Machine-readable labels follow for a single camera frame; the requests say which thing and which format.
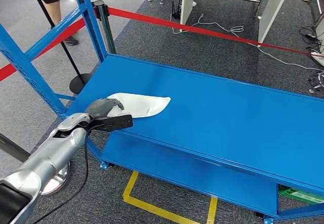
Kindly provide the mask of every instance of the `red barrier rope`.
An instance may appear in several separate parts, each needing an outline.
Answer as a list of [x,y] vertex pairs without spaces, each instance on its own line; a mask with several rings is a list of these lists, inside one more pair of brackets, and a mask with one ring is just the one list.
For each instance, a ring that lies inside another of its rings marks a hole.
[[211,31],[211,30],[202,29],[202,28],[191,27],[188,25],[181,25],[179,23],[170,22],[170,21],[163,20],[160,18],[153,18],[153,17],[146,16],[146,15],[142,15],[138,13],[127,12],[127,11],[119,10],[116,8],[108,8],[108,12],[110,15],[115,15],[115,16],[123,17],[123,18],[129,18],[129,19],[137,20],[137,21],[141,21],[145,23],[152,23],[152,24],[164,26],[164,27],[187,30],[193,33],[199,33],[199,34],[204,34],[208,36],[224,38],[224,39],[238,41],[238,42],[242,42],[242,43],[250,43],[255,46],[263,46],[263,47],[273,48],[273,49],[277,49],[277,50],[282,50],[282,51],[289,51],[289,52],[307,55],[307,56],[310,55],[310,53],[309,52],[303,52],[303,51],[298,51],[298,50],[289,49],[289,48],[280,47],[280,46],[274,46],[274,45],[267,44],[267,43],[259,43],[259,42],[250,40],[250,39],[239,38],[233,35],[219,33],[219,32]]
[[[187,31],[190,31],[190,32],[193,32],[193,33],[199,33],[199,34],[204,34],[204,35],[208,35],[208,36],[224,38],[224,39],[238,41],[238,42],[242,42],[242,43],[250,43],[250,44],[253,44],[255,46],[263,46],[263,47],[267,47],[267,48],[272,48],[272,49],[282,50],[282,51],[288,51],[288,52],[307,55],[307,56],[310,55],[310,52],[304,52],[304,51],[289,49],[289,48],[280,47],[280,46],[274,46],[274,45],[267,44],[267,43],[259,43],[259,42],[250,40],[250,39],[239,38],[239,37],[236,37],[236,36],[233,36],[233,35],[219,33],[219,32],[215,32],[215,31],[207,30],[207,29],[198,28],[198,27],[181,25],[179,23],[170,22],[170,21],[163,20],[163,19],[160,19],[160,18],[153,18],[153,17],[147,16],[147,15],[123,11],[123,10],[116,9],[116,8],[108,8],[108,12],[110,15],[133,19],[133,20],[141,21],[141,22],[145,22],[145,23],[156,24],[156,25],[164,26],[164,27],[182,29],[182,30],[187,30]],[[62,32],[61,34],[56,37],[54,40],[53,40],[51,43],[50,43],[47,47],[45,47],[44,50],[40,52],[39,55],[37,55],[34,59],[39,57],[39,56],[41,56],[41,55],[42,55],[42,54],[44,54],[48,50],[56,46],[57,44],[58,44],[58,43],[60,43],[60,42],[61,42],[61,41],[63,41],[63,40],[64,40],[69,36],[71,36],[71,35],[76,33],[76,31],[78,31],[78,30],[79,30],[84,26],[85,26],[85,22],[82,18],[81,18],[81,19],[79,19],[79,20],[78,20],[73,24],[71,24],[70,26],[67,27],[63,32]],[[0,69],[0,81],[4,80],[4,79],[11,75],[11,74],[14,73],[15,71],[16,71],[16,69],[14,69],[11,64],[8,64],[8,65]]]

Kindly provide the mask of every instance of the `white table leg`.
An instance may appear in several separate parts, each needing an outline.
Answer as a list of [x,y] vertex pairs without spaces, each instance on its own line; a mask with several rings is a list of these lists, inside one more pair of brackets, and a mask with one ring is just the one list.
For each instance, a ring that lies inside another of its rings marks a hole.
[[270,29],[276,14],[281,8],[284,0],[269,0],[260,20],[258,27],[258,42],[264,42],[264,38]]
[[193,2],[193,0],[182,0],[180,24],[186,24],[187,20],[192,11]]

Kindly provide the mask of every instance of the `yellow floor marking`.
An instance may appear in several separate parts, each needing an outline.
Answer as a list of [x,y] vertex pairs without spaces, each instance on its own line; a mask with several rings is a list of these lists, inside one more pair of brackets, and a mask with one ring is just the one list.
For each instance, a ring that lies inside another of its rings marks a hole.
[[211,197],[209,204],[208,215],[207,217],[207,224],[214,224],[214,216],[216,215],[217,198]]
[[[151,205],[144,201],[138,200],[131,196],[131,192],[135,184],[136,179],[138,176],[138,172],[133,171],[131,178],[129,178],[128,183],[126,188],[122,193],[122,199],[128,204],[136,206],[137,208],[143,209],[149,211],[156,215],[159,215],[168,220],[171,220],[179,224],[199,224],[193,220],[187,219],[180,215],[174,214],[167,210],[164,210],[157,206]],[[214,224],[214,220],[216,214],[217,208],[217,198],[211,197],[209,204],[208,215],[207,219],[207,224]]]

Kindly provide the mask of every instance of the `blue lower shelf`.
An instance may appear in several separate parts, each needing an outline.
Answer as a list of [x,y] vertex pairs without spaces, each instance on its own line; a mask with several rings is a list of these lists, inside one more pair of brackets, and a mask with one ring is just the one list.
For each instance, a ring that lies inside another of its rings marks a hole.
[[277,187],[274,182],[148,141],[114,132],[103,148],[101,160],[269,216],[277,216]]

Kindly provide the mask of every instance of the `white towel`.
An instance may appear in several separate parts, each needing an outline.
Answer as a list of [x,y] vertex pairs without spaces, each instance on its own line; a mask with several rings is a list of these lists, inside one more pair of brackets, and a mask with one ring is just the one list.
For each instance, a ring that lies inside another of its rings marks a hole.
[[107,98],[117,99],[124,106],[124,110],[117,106],[113,107],[108,113],[108,117],[131,114],[133,118],[150,117],[160,113],[171,100],[169,97],[161,98],[125,93],[113,94]]

